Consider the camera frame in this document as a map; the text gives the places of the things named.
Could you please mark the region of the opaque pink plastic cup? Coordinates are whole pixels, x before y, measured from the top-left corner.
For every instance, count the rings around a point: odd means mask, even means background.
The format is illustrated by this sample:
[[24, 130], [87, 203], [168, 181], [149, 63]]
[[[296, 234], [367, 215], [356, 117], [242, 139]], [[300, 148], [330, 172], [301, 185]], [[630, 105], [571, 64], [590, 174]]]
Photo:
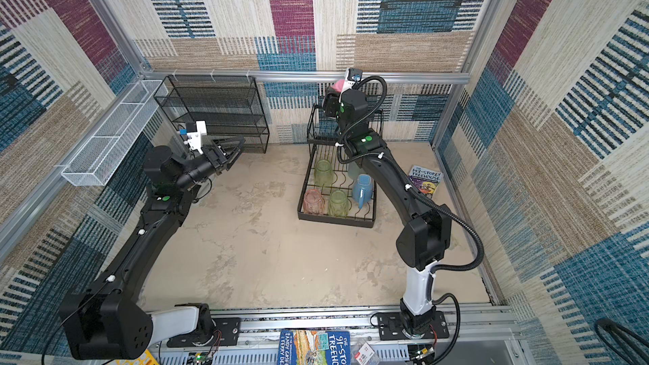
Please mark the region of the opaque pink plastic cup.
[[333, 91], [336, 91], [338, 93], [342, 93], [345, 83], [346, 81], [344, 79], [339, 79], [338, 81], [336, 81], [335, 84], [331, 86], [331, 89], [333, 89]]

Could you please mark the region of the teal translucent plastic cup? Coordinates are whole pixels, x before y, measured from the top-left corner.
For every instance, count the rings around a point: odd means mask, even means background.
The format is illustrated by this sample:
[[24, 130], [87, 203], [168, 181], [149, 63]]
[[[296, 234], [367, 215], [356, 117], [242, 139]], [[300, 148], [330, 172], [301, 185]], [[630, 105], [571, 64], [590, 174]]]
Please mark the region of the teal translucent plastic cup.
[[347, 164], [347, 175], [351, 180], [356, 181], [361, 174], [361, 168], [356, 162], [350, 162]]

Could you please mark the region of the green plastic cup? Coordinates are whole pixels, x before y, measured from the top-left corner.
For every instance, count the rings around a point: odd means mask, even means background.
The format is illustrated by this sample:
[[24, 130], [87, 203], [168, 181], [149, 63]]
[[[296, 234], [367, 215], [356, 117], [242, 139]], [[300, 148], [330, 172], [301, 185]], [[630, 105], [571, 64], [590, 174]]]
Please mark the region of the green plastic cup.
[[335, 189], [331, 192], [328, 200], [328, 215], [334, 217], [347, 217], [351, 209], [351, 201], [346, 191]]
[[321, 159], [314, 165], [314, 185], [316, 187], [331, 187], [335, 182], [333, 166], [329, 160]]

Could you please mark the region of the black wire dish rack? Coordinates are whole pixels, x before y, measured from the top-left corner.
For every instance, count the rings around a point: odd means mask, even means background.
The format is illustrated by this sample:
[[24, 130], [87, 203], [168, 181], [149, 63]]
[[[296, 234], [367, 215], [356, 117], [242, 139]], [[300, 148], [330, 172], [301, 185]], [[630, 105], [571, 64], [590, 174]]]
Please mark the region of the black wire dish rack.
[[[312, 221], [342, 226], [355, 226], [361, 228], [372, 228], [375, 225], [377, 217], [377, 202], [375, 196], [371, 201], [358, 209], [356, 202], [353, 200], [353, 181], [347, 175], [347, 165], [341, 164], [336, 156], [336, 138], [337, 123], [334, 118], [328, 118], [322, 106], [314, 105], [311, 108], [309, 122], [307, 124], [306, 140], [309, 145], [309, 165], [305, 174], [304, 184], [300, 194], [297, 207], [297, 217], [302, 221]], [[335, 182], [331, 187], [316, 187], [314, 185], [314, 165], [318, 160], [329, 160], [333, 166]], [[328, 209], [321, 216], [303, 213], [304, 194], [309, 189], [319, 189], [323, 194], [324, 200], [328, 202], [331, 192], [335, 189], [346, 191], [348, 199], [351, 201], [351, 209], [347, 217], [334, 217], [328, 215]]]

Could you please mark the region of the pink translucent plastic cup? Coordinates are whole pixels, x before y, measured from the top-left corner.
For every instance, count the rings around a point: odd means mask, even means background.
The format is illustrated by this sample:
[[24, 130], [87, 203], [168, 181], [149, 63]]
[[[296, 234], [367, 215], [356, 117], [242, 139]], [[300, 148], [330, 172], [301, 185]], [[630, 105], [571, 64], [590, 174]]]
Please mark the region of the pink translucent plastic cup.
[[326, 201], [319, 189], [309, 189], [304, 194], [303, 213], [321, 216], [326, 212]]

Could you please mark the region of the blue white ceramic mug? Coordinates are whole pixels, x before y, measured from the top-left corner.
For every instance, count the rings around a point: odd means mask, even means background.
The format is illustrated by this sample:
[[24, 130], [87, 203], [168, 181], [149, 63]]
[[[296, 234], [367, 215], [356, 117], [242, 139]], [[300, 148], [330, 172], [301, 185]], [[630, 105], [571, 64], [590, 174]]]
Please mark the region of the blue white ceramic mug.
[[356, 202], [358, 209], [363, 209], [368, 204], [374, 194], [374, 183], [372, 177], [368, 174], [360, 174], [353, 186], [353, 200]]

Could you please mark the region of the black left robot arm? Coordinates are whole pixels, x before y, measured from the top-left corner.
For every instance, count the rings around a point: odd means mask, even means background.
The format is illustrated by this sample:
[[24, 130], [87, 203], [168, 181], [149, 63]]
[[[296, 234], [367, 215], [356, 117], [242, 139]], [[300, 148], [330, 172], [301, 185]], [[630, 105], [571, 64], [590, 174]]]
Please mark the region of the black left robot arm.
[[150, 186], [134, 231], [106, 270], [84, 292], [68, 293], [59, 307], [73, 358], [136, 359], [150, 345], [176, 336], [201, 331], [211, 338], [215, 327], [205, 307], [185, 304], [149, 314], [137, 300], [161, 251], [184, 224], [201, 183], [228, 171], [244, 142], [241, 136], [210, 142], [191, 159], [166, 145], [146, 153], [143, 171]]

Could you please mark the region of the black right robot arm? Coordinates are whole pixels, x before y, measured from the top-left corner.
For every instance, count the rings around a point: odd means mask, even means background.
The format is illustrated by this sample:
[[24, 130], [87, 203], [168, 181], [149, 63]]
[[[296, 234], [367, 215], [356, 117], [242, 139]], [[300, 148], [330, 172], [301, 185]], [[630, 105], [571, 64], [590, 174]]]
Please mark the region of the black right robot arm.
[[393, 204], [403, 229], [395, 242], [408, 267], [406, 291], [400, 302], [402, 327], [409, 336], [420, 336], [437, 317], [433, 299], [435, 273], [451, 244], [451, 213], [417, 189], [395, 162], [382, 137], [369, 126], [377, 112], [356, 88], [343, 92], [328, 89], [323, 109], [336, 120], [336, 156], [343, 164], [358, 164]]

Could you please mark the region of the black mesh shelf unit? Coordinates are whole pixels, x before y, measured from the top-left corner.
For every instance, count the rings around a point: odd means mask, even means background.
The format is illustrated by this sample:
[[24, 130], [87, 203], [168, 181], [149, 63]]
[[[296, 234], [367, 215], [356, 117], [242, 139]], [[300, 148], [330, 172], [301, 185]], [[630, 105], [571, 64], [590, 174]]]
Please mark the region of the black mesh shelf unit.
[[252, 77], [169, 75], [154, 98], [175, 128], [204, 121], [212, 140], [241, 136], [244, 151], [267, 151], [269, 124]]

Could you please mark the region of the treehouse paperback book on table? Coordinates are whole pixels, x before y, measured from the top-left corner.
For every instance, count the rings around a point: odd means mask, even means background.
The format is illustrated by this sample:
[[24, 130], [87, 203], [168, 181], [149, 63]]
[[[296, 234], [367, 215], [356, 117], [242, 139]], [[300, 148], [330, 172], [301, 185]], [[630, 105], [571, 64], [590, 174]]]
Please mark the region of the treehouse paperback book on table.
[[408, 174], [412, 184], [427, 198], [432, 199], [443, 180], [443, 173], [418, 165], [413, 165]]

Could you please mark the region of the treehouse book at front edge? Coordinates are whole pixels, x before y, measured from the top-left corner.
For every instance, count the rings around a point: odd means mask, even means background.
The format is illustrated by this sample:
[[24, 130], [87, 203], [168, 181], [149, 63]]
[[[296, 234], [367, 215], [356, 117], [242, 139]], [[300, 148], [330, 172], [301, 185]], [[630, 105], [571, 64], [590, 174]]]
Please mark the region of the treehouse book at front edge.
[[277, 365], [348, 365], [351, 348], [348, 331], [282, 330]]

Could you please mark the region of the yellow perforated tray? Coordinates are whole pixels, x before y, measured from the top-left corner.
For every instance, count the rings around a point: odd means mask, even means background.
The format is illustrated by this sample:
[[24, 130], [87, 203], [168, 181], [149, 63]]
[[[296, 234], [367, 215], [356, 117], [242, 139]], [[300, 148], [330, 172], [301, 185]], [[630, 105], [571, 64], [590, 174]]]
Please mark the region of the yellow perforated tray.
[[113, 365], [159, 365], [159, 362], [149, 350], [145, 350], [138, 358], [135, 359], [116, 359]]

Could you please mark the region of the small clear packet with label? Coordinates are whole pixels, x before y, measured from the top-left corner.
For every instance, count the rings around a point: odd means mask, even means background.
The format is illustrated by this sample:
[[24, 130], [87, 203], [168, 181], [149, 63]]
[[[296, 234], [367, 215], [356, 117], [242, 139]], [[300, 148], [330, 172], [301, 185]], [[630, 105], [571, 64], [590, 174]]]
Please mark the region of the small clear packet with label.
[[352, 350], [354, 364], [379, 365], [380, 358], [372, 346], [365, 340], [359, 340]]

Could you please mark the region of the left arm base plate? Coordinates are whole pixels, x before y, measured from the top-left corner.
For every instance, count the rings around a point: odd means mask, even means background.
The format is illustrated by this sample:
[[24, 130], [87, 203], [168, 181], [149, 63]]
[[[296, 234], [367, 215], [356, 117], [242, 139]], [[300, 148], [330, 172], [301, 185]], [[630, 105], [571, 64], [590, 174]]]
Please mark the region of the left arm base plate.
[[174, 336], [166, 343], [169, 348], [198, 348], [236, 346], [239, 338], [240, 318], [201, 319], [194, 331]]

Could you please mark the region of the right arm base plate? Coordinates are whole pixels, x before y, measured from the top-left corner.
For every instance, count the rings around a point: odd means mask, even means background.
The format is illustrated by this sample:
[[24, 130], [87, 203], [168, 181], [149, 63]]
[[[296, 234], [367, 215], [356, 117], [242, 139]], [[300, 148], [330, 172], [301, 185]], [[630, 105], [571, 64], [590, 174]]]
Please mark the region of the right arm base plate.
[[446, 339], [451, 335], [446, 318], [440, 311], [435, 313], [435, 318], [429, 325], [413, 333], [406, 330], [402, 322], [402, 314], [399, 312], [378, 312], [374, 315], [374, 319], [381, 341], [433, 340], [436, 337]]

